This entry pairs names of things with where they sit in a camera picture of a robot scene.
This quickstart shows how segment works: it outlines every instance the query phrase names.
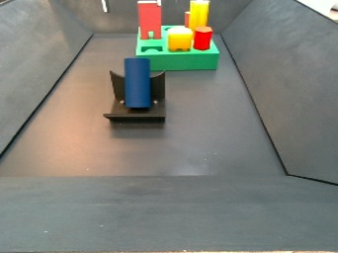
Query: green block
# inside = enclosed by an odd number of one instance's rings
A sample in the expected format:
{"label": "green block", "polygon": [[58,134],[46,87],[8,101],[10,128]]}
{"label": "green block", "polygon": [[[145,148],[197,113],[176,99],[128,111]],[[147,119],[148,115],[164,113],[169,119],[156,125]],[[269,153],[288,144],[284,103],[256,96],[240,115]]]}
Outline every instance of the green block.
{"label": "green block", "polygon": [[151,60],[151,70],[196,70],[216,69],[219,50],[211,42],[209,50],[169,51],[167,30],[172,26],[163,26],[163,38],[160,40],[140,40],[137,34],[136,56]]}

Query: toy blocks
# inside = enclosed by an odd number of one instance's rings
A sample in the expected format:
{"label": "toy blocks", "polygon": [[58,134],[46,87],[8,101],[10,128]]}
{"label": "toy blocks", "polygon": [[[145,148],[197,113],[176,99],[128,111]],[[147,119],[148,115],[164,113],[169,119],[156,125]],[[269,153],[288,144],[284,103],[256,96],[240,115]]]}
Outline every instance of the toy blocks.
{"label": "toy blocks", "polygon": [[168,29],[168,50],[188,51],[192,43],[192,30],[185,27],[172,27]]}
{"label": "toy blocks", "polygon": [[149,32],[153,33],[153,39],[161,38],[161,5],[157,1],[139,1],[139,23],[140,23],[140,38],[149,39]]}
{"label": "toy blocks", "polygon": [[168,29],[163,26],[163,38],[160,40],[140,40],[137,35],[136,56],[151,60],[151,70],[205,70],[216,69],[219,50],[213,41],[208,50],[169,51]]}

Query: black stand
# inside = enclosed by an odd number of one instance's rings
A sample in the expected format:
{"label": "black stand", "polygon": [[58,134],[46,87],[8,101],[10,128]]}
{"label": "black stand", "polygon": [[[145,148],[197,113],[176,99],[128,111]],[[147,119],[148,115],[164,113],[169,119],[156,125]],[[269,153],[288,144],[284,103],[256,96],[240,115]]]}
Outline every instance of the black stand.
{"label": "black stand", "polygon": [[112,71],[110,83],[114,101],[109,114],[102,116],[113,122],[163,122],[165,120],[165,73],[151,78],[152,106],[145,109],[131,109],[124,106],[124,76]]}

